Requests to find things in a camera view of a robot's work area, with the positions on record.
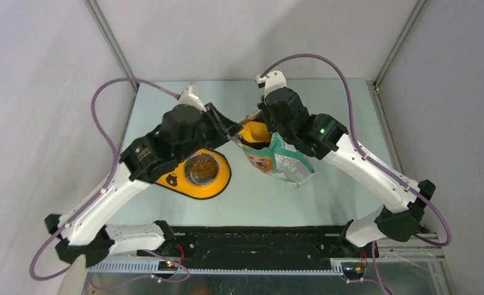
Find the yellow plastic scoop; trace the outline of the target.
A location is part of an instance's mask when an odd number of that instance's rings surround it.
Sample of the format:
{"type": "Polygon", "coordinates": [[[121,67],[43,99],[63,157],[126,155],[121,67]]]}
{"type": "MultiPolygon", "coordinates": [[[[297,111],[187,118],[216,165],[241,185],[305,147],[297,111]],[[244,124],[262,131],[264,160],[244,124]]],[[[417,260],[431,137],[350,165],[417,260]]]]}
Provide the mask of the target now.
{"type": "Polygon", "coordinates": [[[262,122],[247,121],[238,134],[240,142],[254,149],[269,147],[272,141],[272,133],[268,131],[267,125],[262,122]]]}

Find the green white pet food bag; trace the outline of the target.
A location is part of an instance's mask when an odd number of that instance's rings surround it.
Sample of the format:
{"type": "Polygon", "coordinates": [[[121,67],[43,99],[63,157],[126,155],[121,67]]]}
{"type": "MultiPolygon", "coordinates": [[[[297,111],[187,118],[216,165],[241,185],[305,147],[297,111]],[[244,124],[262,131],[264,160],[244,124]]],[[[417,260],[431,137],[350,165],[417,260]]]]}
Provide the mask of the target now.
{"type": "Polygon", "coordinates": [[[307,182],[315,170],[307,156],[290,144],[287,144],[277,132],[272,133],[269,147],[254,149],[243,145],[235,138],[250,164],[266,175],[300,186],[307,182]]]}

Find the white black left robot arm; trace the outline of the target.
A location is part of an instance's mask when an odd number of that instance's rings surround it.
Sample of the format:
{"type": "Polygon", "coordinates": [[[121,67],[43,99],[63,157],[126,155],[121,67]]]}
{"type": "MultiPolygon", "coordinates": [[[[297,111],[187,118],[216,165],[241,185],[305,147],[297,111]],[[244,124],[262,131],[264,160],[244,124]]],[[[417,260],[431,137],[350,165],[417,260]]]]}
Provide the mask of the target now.
{"type": "Polygon", "coordinates": [[[86,266],[91,267],[118,253],[173,253],[176,236],[166,221],[133,226],[112,226],[107,221],[135,195],[200,149],[216,149],[242,128],[211,103],[204,110],[179,104],[164,113],[154,130],[135,139],[114,159],[109,176],[83,204],[71,213],[46,217],[49,232],[59,238],[55,246],[58,258],[72,264],[79,256],[85,256],[86,266]]]}

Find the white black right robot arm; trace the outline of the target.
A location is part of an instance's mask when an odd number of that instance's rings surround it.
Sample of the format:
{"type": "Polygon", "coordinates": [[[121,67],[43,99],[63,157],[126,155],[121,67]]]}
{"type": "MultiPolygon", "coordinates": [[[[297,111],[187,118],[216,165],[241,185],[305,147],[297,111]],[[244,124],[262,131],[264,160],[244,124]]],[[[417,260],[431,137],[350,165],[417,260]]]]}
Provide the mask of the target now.
{"type": "Polygon", "coordinates": [[[377,211],[347,223],[338,241],[342,254],[354,257],[365,245],[382,238],[407,242],[415,236],[426,204],[411,191],[429,200],[435,191],[430,181],[397,181],[398,172],[366,149],[358,150],[343,124],[328,114],[310,114],[299,95],[286,86],[265,90],[258,107],[266,124],[287,144],[341,169],[382,201],[377,211]]]}

